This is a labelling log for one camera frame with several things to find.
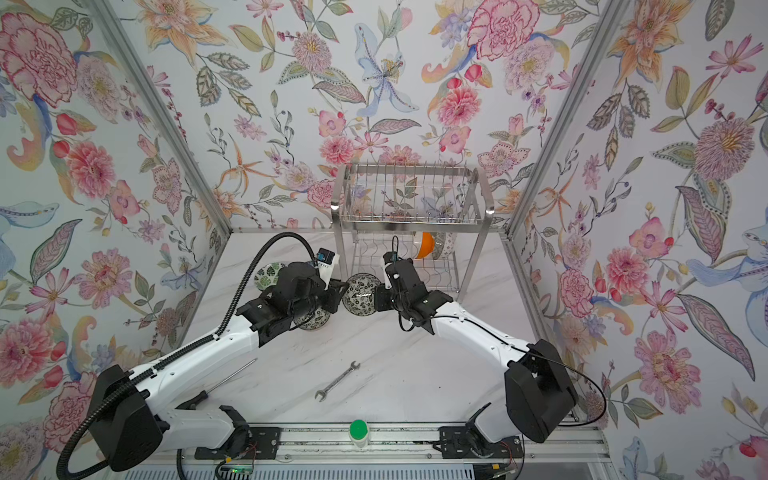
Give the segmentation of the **black floral pattern bowl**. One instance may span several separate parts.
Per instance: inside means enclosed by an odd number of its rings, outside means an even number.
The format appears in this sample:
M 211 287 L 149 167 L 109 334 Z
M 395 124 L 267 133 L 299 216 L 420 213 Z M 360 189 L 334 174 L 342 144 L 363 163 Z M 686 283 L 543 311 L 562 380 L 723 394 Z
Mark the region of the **black floral pattern bowl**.
M 366 317 L 376 312 L 374 294 L 381 281 L 370 273 L 356 273 L 349 277 L 342 303 L 352 315 Z

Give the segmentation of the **orange white bowl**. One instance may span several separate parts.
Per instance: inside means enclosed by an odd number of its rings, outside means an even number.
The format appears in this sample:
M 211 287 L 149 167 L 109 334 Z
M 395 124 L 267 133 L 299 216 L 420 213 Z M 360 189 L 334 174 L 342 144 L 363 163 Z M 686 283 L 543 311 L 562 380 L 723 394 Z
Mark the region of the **orange white bowl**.
M 435 238 L 430 232 L 416 232 L 413 237 L 413 248 L 416 259 L 429 257 L 435 248 Z

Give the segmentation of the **green geometric pattern bowl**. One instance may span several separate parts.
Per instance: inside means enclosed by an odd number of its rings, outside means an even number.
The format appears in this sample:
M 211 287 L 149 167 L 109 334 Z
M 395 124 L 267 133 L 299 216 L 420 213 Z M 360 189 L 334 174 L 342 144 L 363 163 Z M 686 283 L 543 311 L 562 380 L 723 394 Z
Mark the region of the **green geometric pattern bowl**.
M 433 260 L 444 260 L 448 258 L 455 249 L 456 236 L 454 232 L 436 232 L 434 234 L 434 249 L 432 251 Z

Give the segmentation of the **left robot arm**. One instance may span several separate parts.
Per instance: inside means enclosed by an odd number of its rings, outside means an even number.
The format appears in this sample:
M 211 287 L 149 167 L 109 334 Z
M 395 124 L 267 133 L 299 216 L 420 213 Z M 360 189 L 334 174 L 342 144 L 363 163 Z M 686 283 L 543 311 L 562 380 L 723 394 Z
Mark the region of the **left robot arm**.
M 283 239 L 298 241 L 308 260 L 280 269 L 274 286 L 242 302 L 256 267 Z M 333 273 L 345 267 L 341 254 L 313 250 L 296 232 L 267 240 L 247 267 L 218 327 L 157 360 L 129 370 L 113 366 L 98 376 L 88 413 L 60 453 L 57 477 L 84 479 L 105 468 L 126 471 L 157 451 L 244 453 L 253 435 L 234 407 L 203 411 L 179 404 L 178 396 L 233 360 L 296 329 L 297 320 L 317 309 L 336 312 L 348 285 Z

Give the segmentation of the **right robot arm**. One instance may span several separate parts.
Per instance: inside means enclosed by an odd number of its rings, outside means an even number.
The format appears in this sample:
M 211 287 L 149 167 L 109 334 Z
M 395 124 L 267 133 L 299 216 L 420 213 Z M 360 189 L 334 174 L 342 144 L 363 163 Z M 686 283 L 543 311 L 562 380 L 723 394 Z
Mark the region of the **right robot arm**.
M 459 444 L 481 456 L 516 437 L 543 443 L 577 407 L 571 379 L 582 373 L 567 366 L 553 344 L 512 337 L 467 311 L 452 296 L 430 290 L 410 258 L 389 251 L 382 258 L 386 281 L 373 294 L 376 310 L 395 311 L 401 322 L 452 342 L 487 362 L 503 379 L 504 400 L 489 402 L 465 423 Z

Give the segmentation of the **steel two-tier dish rack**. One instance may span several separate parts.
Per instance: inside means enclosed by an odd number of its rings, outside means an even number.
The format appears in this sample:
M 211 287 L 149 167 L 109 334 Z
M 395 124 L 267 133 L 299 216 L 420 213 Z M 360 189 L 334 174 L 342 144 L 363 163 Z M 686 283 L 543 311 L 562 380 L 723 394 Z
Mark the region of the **steel two-tier dish rack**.
M 334 181 L 332 231 L 340 274 L 381 273 L 391 246 L 411 258 L 430 288 L 466 297 L 496 208 L 480 168 L 444 165 L 354 163 Z M 454 252 L 444 260 L 416 259 L 416 232 L 454 232 Z

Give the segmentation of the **green leaf pattern bowl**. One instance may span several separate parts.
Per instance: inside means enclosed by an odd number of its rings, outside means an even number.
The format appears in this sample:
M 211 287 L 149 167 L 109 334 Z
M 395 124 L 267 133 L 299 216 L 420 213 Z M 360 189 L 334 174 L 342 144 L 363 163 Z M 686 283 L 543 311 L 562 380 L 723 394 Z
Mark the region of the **green leaf pattern bowl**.
M 283 262 L 273 262 L 259 268 L 254 275 L 254 284 L 259 291 L 277 285 L 279 272 L 286 267 Z

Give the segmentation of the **steel open-end wrench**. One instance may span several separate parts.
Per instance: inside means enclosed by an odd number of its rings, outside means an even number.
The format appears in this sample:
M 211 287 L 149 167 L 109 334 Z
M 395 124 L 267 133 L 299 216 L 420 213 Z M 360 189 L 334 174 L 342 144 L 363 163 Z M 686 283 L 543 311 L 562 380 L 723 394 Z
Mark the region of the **steel open-end wrench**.
M 349 365 L 349 367 L 344 370 L 338 377 L 336 377 L 334 380 L 332 380 L 328 385 L 326 385 L 323 389 L 318 390 L 315 393 L 315 399 L 318 402 L 323 402 L 328 393 L 334 389 L 341 381 L 343 381 L 345 378 L 347 378 L 349 375 L 351 375 L 353 372 L 356 372 L 361 367 L 361 364 L 356 361 L 352 361 Z

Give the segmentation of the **green emergency stop button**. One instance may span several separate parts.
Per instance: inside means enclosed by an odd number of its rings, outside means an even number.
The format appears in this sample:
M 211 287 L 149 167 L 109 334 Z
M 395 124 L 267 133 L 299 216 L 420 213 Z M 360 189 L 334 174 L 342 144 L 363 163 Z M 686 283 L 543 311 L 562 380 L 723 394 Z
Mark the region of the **green emergency stop button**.
M 366 421 L 362 419 L 354 420 L 348 429 L 348 435 L 351 442 L 358 448 L 364 448 L 369 443 L 370 428 Z

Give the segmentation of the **black handled screwdriver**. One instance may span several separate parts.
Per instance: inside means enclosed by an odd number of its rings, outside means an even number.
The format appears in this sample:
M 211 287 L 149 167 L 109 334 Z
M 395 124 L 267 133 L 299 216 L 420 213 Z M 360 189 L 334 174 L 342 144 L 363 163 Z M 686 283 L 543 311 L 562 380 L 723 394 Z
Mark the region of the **black handled screwdriver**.
M 252 360 L 249 360 L 244 365 L 242 365 L 240 368 L 223 378 L 222 380 L 218 381 L 217 383 L 211 385 L 207 389 L 203 389 L 200 392 L 198 392 L 195 396 L 192 398 L 180 403 L 176 409 L 177 410 L 196 410 L 198 406 L 207 400 L 210 396 L 210 393 L 214 390 L 218 389 L 219 387 L 225 385 L 226 383 L 233 380 L 235 377 L 237 377 L 239 374 L 243 373 L 245 370 L 247 370 L 251 365 L 257 362 L 257 358 L 254 358 Z

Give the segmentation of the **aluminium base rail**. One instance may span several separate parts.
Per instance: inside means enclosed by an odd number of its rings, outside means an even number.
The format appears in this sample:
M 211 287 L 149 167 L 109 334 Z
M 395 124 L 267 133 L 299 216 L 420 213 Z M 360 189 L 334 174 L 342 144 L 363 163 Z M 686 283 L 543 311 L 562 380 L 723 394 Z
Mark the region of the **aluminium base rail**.
M 530 463 L 608 463 L 602 434 L 593 428 L 565 428 L 543 443 L 513 436 L 471 446 L 462 423 L 370 422 L 359 439 L 350 423 L 255 423 L 252 439 L 240 454 L 222 449 L 188 449 L 182 462 L 192 464 L 230 458 L 240 463 L 396 463 L 462 462 L 528 465 Z

